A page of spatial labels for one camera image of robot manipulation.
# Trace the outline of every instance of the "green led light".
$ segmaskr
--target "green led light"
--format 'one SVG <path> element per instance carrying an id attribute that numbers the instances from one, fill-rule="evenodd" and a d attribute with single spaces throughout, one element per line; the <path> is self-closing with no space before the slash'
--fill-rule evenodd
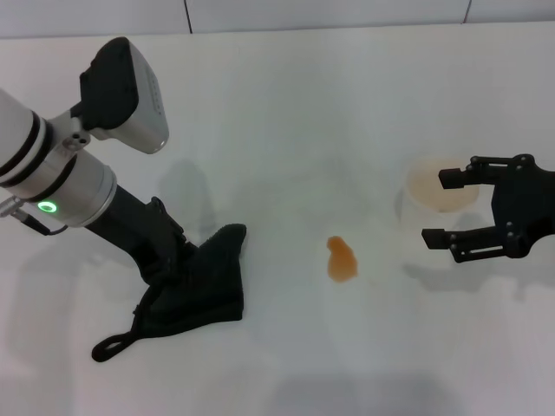
<path id="1" fill-rule="evenodd" d="M 39 210 L 47 212 L 48 214 L 58 211 L 58 207 L 55 204 L 48 201 L 39 202 L 36 206 L 38 206 Z"/>

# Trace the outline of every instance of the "white tabletop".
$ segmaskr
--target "white tabletop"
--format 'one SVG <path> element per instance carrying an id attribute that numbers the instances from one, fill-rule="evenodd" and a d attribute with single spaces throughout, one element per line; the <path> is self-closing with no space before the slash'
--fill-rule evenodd
<path id="1" fill-rule="evenodd" d="M 78 101 L 107 38 L 0 42 L 0 84 L 43 117 Z M 404 178 L 427 154 L 532 153 L 555 169 L 555 24 L 338 29 L 132 41 L 160 81 L 158 154 L 90 151 L 200 243 L 248 226 L 245 318 L 90 358 L 126 331 L 146 285 L 86 230 L 0 223 L 0 414 L 552 415 L 550 238 L 523 260 L 454 264 L 404 224 Z M 359 276 L 326 273 L 328 237 Z"/>

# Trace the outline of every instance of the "white table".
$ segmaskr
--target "white table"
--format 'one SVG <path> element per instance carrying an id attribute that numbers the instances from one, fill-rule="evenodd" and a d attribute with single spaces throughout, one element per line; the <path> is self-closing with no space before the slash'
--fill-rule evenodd
<path id="1" fill-rule="evenodd" d="M 1 41 L 1 84 L 54 116 L 106 41 Z M 555 24 L 132 41 L 171 141 L 91 152 L 195 243 L 247 224 L 245 319 L 96 364 L 90 349 L 129 328 L 146 288 L 132 260 L 86 230 L 42 238 L 6 219 L 0 414 L 553 414 L 555 243 L 455 265 L 396 213 L 408 164 L 429 153 L 528 152 L 555 169 Z M 491 222 L 490 196 L 441 225 Z M 359 260 L 347 283 L 326 274 L 332 235 Z"/>

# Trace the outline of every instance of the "orange object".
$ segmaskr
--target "orange object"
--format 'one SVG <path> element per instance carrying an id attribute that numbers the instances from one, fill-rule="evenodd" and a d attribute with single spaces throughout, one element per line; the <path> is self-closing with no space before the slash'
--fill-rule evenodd
<path id="1" fill-rule="evenodd" d="M 335 282 L 345 282 L 351 277 L 358 276 L 358 262 L 353 250 L 341 237 L 328 238 L 330 260 L 328 261 L 328 275 Z"/>

